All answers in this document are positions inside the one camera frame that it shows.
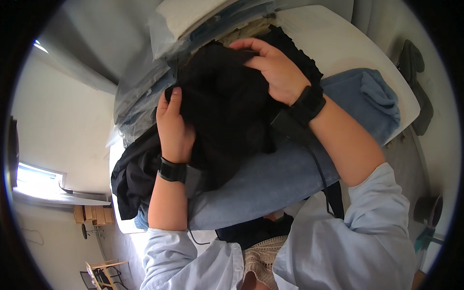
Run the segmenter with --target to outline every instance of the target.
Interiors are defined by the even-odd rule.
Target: finger
[[[180,112],[180,103],[182,102],[182,90],[180,87],[173,88],[171,94],[171,101],[168,105],[167,113],[178,115]]]
[[[262,57],[265,57],[269,53],[278,50],[277,48],[271,46],[269,43],[256,38],[239,39],[232,42],[229,47],[233,49],[251,48],[255,52],[258,52]]]
[[[269,60],[264,57],[253,57],[245,63],[245,66],[263,72],[269,69]]]
[[[158,101],[158,108],[156,109],[156,119],[162,117],[168,109],[168,102],[164,96],[164,92],[161,94],[160,100]]]

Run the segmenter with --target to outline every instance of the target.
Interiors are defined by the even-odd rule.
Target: green object
[[[417,237],[416,242],[414,243],[414,250],[416,253],[419,250],[427,250],[434,234],[435,229],[431,229],[429,227],[425,228],[425,230]]]

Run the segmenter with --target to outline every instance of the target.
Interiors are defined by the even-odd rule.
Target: person
[[[262,72],[277,101],[291,106],[311,86],[293,62],[264,41],[242,39],[230,47],[259,54],[245,65]],[[172,163],[187,163],[195,140],[194,129],[179,114],[181,96],[180,88],[173,89],[169,104],[161,96],[156,112],[162,157]],[[326,104],[308,126],[349,186],[344,220],[330,215],[317,193],[304,201],[286,235],[249,249],[219,237],[198,257],[186,232],[184,185],[158,175],[141,289],[411,288],[416,259],[408,238],[409,202],[376,141],[323,97]]]

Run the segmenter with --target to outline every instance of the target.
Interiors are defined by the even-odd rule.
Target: hand
[[[260,56],[250,59],[245,65],[261,71],[269,83],[269,94],[289,107],[300,97],[311,82],[283,52],[265,41],[248,38],[231,43],[233,49],[251,48]]]
[[[193,126],[186,126],[179,114],[181,101],[182,90],[179,87],[174,88],[169,104],[163,92],[156,110],[161,155],[172,163],[188,163],[195,141]]]

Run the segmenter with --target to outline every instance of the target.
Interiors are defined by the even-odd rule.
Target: beige knit fabric
[[[255,273],[256,279],[269,287],[270,290],[278,290],[272,273],[272,265],[277,252],[282,248],[287,237],[270,238],[243,251],[243,260],[245,262],[243,279],[245,280],[246,274],[251,271]]]

